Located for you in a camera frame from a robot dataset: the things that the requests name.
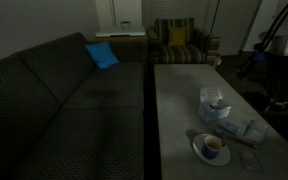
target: sofa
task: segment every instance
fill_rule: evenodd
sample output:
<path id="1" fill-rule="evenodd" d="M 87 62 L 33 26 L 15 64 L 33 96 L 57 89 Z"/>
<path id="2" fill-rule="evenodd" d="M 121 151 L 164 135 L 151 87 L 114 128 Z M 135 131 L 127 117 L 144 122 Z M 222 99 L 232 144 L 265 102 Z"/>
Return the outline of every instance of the sofa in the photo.
<path id="1" fill-rule="evenodd" d="M 0 179 L 143 179 L 136 45 L 99 69 L 77 32 L 0 60 Z"/>
<path id="2" fill-rule="evenodd" d="M 149 79 L 154 75 L 155 64 L 207 63 L 216 68 L 221 38 L 196 28 L 194 21 L 194 18 L 158 18 L 154 26 L 147 28 Z"/>

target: dark wall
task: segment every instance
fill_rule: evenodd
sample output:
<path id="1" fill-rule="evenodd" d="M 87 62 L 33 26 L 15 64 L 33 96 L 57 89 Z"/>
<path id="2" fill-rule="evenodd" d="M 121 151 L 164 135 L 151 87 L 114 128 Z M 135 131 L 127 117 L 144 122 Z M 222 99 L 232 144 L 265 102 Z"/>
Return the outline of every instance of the dark wall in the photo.
<path id="1" fill-rule="evenodd" d="M 59 37 L 99 30 L 95 0 L 0 0 L 0 58 Z"/>

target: yellow pillow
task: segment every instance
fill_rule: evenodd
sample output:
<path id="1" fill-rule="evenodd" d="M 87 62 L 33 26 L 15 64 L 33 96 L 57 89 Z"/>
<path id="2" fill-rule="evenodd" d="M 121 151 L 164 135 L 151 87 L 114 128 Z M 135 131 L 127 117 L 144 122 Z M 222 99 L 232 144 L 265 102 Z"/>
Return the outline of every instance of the yellow pillow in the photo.
<path id="1" fill-rule="evenodd" d="M 185 46 L 186 31 L 184 27 L 168 27 L 168 46 Z"/>

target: wall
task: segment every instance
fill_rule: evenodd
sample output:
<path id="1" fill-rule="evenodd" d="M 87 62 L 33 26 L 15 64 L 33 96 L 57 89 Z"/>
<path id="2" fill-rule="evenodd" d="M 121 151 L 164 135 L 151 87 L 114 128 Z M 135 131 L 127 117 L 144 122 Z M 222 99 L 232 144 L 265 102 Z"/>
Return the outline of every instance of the wall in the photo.
<path id="1" fill-rule="evenodd" d="M 259 0 L 220 0 L 213 34 L 221 37 L 219 53 L 238 55 Z"/>
<path id="2" fill-rule="evenodd" d="M 114 3 L 115 19 L 112 15 L 112 2 Z M 141 0 L 96 0 L 98 18 L 101 29 L 120 26 L 121 21 L 130 21 L 131 26 L 142 26 Z"/>
<path id="3" fill-rule="evenodd" d="M 0 0 L 0 58 L 47 41 L 99 30 L 95 0 Z"/>
<path id="4" fill-rule="evenodd" d="M 253 25 L 241 48 L 242 51 L 254 51 L 253 46 L 262 42 L 264 33 L 270 28 L 275 16 L 287 3 L 288 0 L 262 0 Z M 288 16 L 276 35 L 288 35 Z"/>
<path id="5" fill-rule="evenodd" d="M 154 26 L 157 18 L 194 17 L 194 26 L 210 29 L 215 13 L 217 0 L 145 0 L 143 1 L 143 24 Z"/>

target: tissue box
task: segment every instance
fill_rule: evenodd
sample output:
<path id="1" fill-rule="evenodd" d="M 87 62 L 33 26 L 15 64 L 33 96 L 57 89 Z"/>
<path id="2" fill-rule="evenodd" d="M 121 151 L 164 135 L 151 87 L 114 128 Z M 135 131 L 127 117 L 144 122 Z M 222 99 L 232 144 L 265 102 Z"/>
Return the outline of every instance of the tissue box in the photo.
<path id="1" fill-rule="evenodd" d="M 224 103 L 222 94 L 216 88 L 201 88 L 199 114 L 204 121 L 213 121 L 228 116 L 231 106 Z"/>
<path id="2" fill-rule="evenodd" d="M 268 126 L 266 124 L 251 120 L 245 130 L 244 136 L 260 145 L 266 137 L 267 129 Z"/>

